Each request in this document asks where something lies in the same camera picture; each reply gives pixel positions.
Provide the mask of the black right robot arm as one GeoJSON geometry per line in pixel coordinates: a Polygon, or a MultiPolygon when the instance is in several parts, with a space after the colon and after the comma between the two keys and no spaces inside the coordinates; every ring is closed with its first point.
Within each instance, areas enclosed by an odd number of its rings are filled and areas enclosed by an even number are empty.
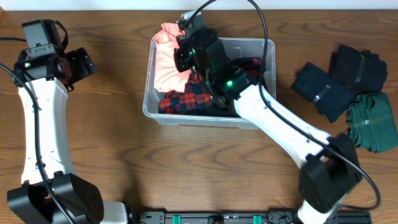
{"type": "Polygon", "coordinates": [[[267,92],[263,74],[254,78],[233,65],[214,29],[183,31],[174,54],[177,68],[198,71],[223,106],[233,106],[287,152],[300,168],[298,187],[304,201],[298,220],[325,223],[363,177],[351,140],[345,134],[334,138],[282,106],[267,92]]]}

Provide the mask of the navy garment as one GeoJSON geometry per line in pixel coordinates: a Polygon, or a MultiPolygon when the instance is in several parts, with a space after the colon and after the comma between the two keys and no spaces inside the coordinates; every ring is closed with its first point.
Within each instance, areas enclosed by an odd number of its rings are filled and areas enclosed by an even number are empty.
{"type": "Polygon", "coordinates": [[[349,108],[357,95],[355,90],[332,79],[327,72],[310,62],[296,74],[292,89],[312,102],[330,123],[334,123],[349,108]]]}

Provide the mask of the red navy plaid shirt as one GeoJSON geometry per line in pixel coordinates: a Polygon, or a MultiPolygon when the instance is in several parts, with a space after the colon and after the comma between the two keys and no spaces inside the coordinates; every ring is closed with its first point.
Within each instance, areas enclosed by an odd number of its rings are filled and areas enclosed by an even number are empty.
{"type": "Polygon", "coordinates": [[[159,101],[158,113],[185,115],[187,111],[202,110],[212,105],[217,104],[213,102],[210,91],[199,81],[197,73],[190,70],[184,92],[167,92],[165,98],[159,101]]]}

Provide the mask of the pink garment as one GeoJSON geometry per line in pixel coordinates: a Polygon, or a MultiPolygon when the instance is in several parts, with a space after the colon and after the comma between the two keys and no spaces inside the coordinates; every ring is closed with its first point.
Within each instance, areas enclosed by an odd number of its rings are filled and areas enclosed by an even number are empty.
{"type": "Polygon", "coordinates": [[[159,92],[184,92],[190,72],[179,72],[174,61],[174,50],[179,48],[177,37],[185,35],[178,24],[163,23],[154,36],[156,46],[154,88],[159,92]]]}

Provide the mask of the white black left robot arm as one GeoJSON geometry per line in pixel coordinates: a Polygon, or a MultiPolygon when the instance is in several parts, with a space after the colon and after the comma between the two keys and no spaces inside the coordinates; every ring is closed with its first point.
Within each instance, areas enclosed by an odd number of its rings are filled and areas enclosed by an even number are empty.
{"type": "Polygon", "coordinates": [[[23,23],[27,48],[9,73],[24,108],[25,164],[9,208],[25,223],[127,223],[125,204],[104,200],[77,176],[68,145],[66,107],[76,82],[97,69],[84,48],[67,51],[59,21],[23,23]]]}

